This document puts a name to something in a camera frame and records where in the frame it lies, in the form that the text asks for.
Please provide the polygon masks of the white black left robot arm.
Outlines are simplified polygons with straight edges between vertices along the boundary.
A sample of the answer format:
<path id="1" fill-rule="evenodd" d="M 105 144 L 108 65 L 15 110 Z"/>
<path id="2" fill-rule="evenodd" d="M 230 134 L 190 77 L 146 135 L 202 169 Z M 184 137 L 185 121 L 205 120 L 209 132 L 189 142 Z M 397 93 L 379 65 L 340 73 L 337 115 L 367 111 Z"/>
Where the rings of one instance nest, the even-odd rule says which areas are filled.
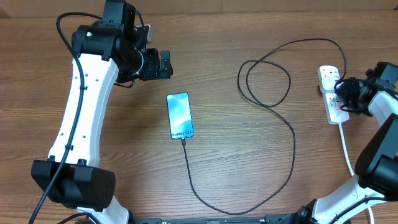
<path id="1" fill-rule="evenodd" d="M 133 223 L 132 213 L 114 194 L 115 174 L 101 169 L 100 136 L 112 87 L 136 80 L 169 79 L 170 52 L 148 48 L 150 25 L 137 26 L 141 13 L 126 1 L 106 1 L 102 16 L 65 40 L 73 76 L 57 138 L 46 160 L 31 175 L 43 199 L 75 209 L 93 223 Z"/>

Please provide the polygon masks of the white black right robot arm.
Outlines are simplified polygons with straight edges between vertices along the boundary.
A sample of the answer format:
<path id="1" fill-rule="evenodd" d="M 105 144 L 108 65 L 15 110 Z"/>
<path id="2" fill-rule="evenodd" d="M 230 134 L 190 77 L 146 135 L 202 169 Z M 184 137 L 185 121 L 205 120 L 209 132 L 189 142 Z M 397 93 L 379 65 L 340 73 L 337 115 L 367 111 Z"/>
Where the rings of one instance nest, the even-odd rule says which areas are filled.
<path id="1" fill-rule="evenodd" d="M 366 79 L 339 76 L 334 67 L 318 69 L 325 108 L 347 121 L 349 113 L 374 117 L 379 130 L 359 155 L 354 174 L 326 197 L 312 200 L 281 223 L 348 223 L 363 210 L 397 201 L 397 65 L 378 62 Z"/>

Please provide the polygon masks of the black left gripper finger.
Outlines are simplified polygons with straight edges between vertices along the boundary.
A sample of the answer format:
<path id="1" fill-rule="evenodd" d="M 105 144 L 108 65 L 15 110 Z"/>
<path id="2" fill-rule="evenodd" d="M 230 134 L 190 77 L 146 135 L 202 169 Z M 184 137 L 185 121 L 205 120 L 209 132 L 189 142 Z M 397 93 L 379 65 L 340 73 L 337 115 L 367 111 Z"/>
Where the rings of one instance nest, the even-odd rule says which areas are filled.
<path id="1" fill-rule="evenodd" d="M 169 79 L 172 75 L 173 68 L 170 63 L 160 66 L 159 79 Z"/>
<path id="2" fill-rule="evenodd" d="M 162 50 L 160 52 L 160 66 L 161 67 L 170 67 L 170 52 L 168 50 Z"/>

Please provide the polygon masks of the blue Galaxy smartphone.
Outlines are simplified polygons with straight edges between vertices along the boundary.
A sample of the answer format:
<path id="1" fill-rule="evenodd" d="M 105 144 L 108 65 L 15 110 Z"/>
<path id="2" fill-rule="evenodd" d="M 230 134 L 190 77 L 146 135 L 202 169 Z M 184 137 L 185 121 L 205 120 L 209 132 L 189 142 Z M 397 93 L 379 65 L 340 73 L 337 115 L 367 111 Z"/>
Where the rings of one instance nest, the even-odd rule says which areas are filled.
<path id="1" fill-rule="evenodd" d="M 170 136 L 185 139 L 194 136 L 192 112 L 188 93 L 167 95 Z"/>

